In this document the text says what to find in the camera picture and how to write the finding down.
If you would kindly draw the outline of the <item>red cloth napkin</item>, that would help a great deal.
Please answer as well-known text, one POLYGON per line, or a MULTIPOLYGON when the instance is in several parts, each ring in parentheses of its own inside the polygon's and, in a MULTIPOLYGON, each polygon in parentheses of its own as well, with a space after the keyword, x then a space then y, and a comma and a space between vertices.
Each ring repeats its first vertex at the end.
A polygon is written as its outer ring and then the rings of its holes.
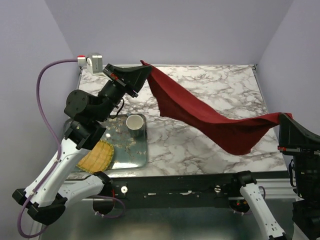
POLYGON ((160 116, 182 121, 200 130, 227 153, 241 156, 251 152, 269 129, 280 124, 280 113, 229 119, 155 66, 147 78, 160 116))

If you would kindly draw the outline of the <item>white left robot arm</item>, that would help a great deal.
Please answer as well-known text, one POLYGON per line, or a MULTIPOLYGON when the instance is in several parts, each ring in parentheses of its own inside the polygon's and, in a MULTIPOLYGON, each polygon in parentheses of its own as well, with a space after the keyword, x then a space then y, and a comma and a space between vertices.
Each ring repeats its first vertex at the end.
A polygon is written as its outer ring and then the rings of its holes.
POLYGON ((112 197, 112 180, 102 171, 93 173, 83 183, 65 188, 62 185, 104 135, 106 129, 101 123, 110 117, 125 94, 138 96, 151 71, 150 65, 122 68, 108 64, 102 72, 109 80, 97 95, 79 89, 68 95, 64 113, 71 123, 58 142, 56 154, 34 182, 12 194, 33 220, 48 226, 75 202, 91 196, 112 197))

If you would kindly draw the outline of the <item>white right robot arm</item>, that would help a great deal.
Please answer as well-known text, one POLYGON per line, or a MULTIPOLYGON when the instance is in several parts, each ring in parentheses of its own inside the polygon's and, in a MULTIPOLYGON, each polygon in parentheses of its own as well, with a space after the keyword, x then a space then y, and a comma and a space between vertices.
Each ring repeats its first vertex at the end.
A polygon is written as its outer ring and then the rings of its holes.
MULTIPOLYGON (((288 114, 279 115, 278 150, 293 159, 289 165, 290 184, 300 198, 293 202, 294 240, 320 238, 320 137, 288 114)), ((238 172, 230 191, 243 196, 265 240, 284 240, 286 233, 261 196, 250 171, 238 172)))

